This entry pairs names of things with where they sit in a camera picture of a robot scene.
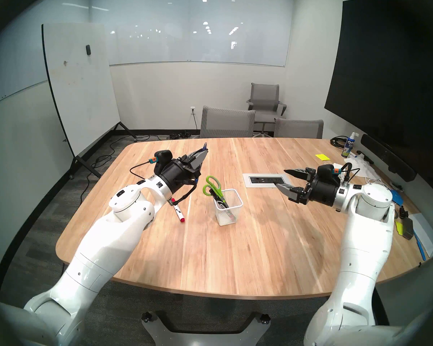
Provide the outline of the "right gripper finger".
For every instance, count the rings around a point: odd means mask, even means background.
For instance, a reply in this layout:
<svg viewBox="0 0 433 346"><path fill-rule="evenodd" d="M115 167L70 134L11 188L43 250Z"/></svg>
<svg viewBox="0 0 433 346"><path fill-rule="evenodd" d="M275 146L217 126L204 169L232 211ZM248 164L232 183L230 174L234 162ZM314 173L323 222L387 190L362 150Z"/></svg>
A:
<svg viewBox="0 0 433 346"><path fill-rule="evenodd" d="M305 187L295 187L286 183L283 184L276 184L276 188L285 196L288 197L288 199L294 203L297 204L307 204L308 203L308 196L309 193L309 183L305 185Z"/></svg>
<svg viewBox="0 0 433 346"><path fill-rule="evenodd" d="M313 181L316 176L316 170L309 167L305 169L285 169L284 172L305 181Z"/></svg>

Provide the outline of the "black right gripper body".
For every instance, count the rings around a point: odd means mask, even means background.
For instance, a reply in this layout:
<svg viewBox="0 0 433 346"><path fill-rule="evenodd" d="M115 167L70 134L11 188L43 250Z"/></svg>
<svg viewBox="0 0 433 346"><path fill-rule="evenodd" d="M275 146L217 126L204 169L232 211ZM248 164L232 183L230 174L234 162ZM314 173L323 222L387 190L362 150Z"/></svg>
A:
<svg viewBox="0 0 433 346"><path fill-rule="evenodd" d="M341 175L308 177L306 186L306 203L310 201L333 207L337 192L341 184Z"/></svg>

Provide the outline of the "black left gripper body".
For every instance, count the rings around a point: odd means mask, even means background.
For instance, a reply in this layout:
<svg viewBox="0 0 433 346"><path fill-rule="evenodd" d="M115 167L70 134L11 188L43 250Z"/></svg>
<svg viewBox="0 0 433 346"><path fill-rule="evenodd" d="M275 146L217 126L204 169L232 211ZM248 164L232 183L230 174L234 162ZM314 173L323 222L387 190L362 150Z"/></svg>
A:
<svg viewBox="0 0 433 346"><path fill-rule="evenodd" d="M196 158L177 158L160 162L160 179L171 193L178 191L185 183L199 177L199 167L193 167Z"/></svg>

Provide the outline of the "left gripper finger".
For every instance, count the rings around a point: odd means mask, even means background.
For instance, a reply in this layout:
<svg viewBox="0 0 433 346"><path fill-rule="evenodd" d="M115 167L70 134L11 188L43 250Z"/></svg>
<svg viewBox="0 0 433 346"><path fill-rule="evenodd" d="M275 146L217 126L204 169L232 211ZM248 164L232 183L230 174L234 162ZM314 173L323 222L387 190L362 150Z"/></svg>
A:
<svg viewBox="0 0 433 346"><path fill-rule="evenodd" d="M183 164L202 164L207 156L207 149L201 148L197 151L183 156Z"/></svg>
<svg viewBox="0 0 433 346"><path fill-rule="evenodd" d="M192 164L192 169L194 170L194 176L200 176L201 175L201 167L202 164Z"/></svg>

